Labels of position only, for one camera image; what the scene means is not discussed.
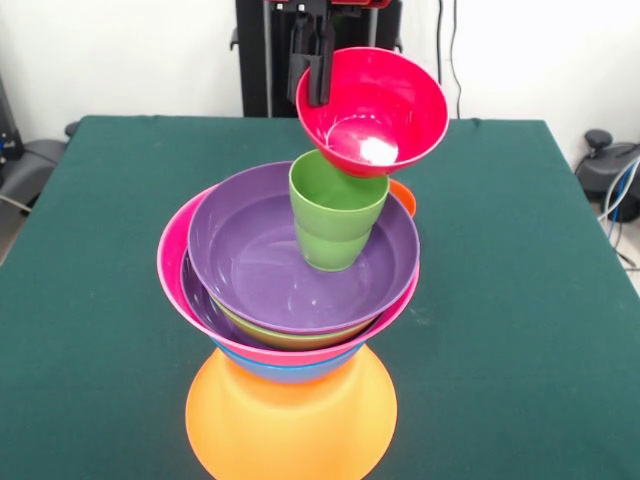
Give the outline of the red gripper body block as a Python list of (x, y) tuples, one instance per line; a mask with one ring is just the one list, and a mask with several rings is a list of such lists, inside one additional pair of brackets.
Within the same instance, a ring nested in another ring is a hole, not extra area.
[(384, 9), (391, 0), (269, 0), (266, 4), (276, 10)]

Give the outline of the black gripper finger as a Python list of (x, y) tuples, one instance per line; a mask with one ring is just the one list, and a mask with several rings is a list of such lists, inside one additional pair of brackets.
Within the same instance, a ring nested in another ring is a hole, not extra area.
[(308, 100), (312, 107), (321, 107), (329, 102), (334, 47), (331, 11), (324, 8), (311, 16)]
[(297, 12), (291, 30), (290, 58), (288, 72), (288, 98), (296, 99), (299, 80), (310, 66), (311, 59), (318, 55), (317, 22), (314, 15), (308, 12)]

